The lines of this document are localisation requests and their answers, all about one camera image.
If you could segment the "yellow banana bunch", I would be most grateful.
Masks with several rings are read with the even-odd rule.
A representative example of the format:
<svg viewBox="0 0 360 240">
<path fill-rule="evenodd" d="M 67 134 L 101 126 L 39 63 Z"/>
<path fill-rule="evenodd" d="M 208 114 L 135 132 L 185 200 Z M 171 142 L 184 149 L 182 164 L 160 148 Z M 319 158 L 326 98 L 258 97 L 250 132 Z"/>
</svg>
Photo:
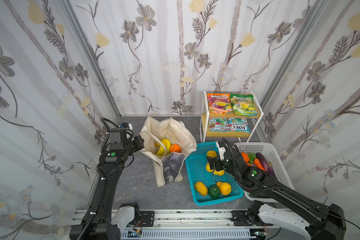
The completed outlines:
<svg viewBox="0 0 360 240">
<path fill-rule="evenodd" d="M 166 157 L 170 153 L 171 142 L 168 139 L 162 139 L 160 142 L 155 142 L 155 146 L 158 147 L 156 156 Z"/>
</svg>

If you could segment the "orange fruit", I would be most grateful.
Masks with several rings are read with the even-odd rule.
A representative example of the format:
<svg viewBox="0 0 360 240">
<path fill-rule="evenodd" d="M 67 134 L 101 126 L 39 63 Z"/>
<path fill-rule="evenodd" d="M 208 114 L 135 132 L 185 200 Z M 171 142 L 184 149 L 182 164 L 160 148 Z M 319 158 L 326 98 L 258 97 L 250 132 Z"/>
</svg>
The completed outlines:
<svg viewBox="0 0 360 240">
<path fill-rule="evenodd" d="M 182 152 L 182 148 L 180 145 L 173 144 L 170 146 L 170 153 L 181 153 L 181 152 Z"/>
</svg>

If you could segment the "cream canvas tote bag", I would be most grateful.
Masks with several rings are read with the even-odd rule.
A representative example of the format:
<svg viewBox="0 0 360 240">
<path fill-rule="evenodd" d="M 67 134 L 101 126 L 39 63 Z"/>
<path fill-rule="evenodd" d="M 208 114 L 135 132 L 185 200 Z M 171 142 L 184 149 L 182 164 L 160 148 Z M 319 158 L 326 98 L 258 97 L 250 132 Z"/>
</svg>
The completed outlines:
<svg viewBox="0 0 360 240">
<path fill-rule="evenodd" d="M 148 117 L 140 135 L 144 139 L 145 146 L 141 153 L 153 161 L 157 186 L 160 188 L 182 181 L 181 170 L 185 159 L 197 150 L 196 139 L 185 124 L 173 118 L 158 121 Z M 166 157 L 156 156 L 159 148 L 155 146 L 155 142 L 160 142 L 162 139 L 168 139 L 171 145 L 180 145 L 182 152 L 169 153 Z"/>
</svg>

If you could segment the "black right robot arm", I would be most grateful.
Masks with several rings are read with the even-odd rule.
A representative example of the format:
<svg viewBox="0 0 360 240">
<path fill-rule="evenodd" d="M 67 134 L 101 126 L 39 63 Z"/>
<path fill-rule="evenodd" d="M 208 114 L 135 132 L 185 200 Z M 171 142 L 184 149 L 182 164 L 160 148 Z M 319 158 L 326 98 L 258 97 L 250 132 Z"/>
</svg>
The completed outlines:
<svg viewBox="0 0 360 240">
<path fill-rule="evenodd" d="M 246 212 L 249 224 L 276 225 L 295 232 L 307 240 L 345 238 L 348 220 L 341 207 L 335 204 L 327 206 L 309 199 L 280 183 L 266 171 L 256 166 L 249 166 L 238 147 L 231 147 L 225 138 L 217 141 L 216 146 L 219 155 L 208 160 L 216 170 L 225 170 L 245 192 L 263 193 L 288 208 L 283 211 L 255 201 Z"/>
</svg>

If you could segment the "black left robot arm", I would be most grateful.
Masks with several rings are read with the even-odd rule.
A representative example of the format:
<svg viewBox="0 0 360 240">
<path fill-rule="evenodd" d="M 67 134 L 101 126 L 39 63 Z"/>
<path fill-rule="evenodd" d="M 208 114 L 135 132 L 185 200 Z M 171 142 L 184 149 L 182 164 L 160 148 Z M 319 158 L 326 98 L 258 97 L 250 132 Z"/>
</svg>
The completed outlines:
<svg viewBox="0 0 360 240">
<path fill-rule="evenodd" d="M 106 128 L 106 139 L 101 147 L 96 167 L 98 183 L 90 206 L 78 225 L 73 225 L 69 234 L 71 240 L 119 240 L 122 225 L 112 220 L 112 206 L 118 181 L 128 158 L 141 151 L 144 140 L 134 136 L 132 125 L 120 126 L 109 119 L 101 118 Z"/>
</svg>

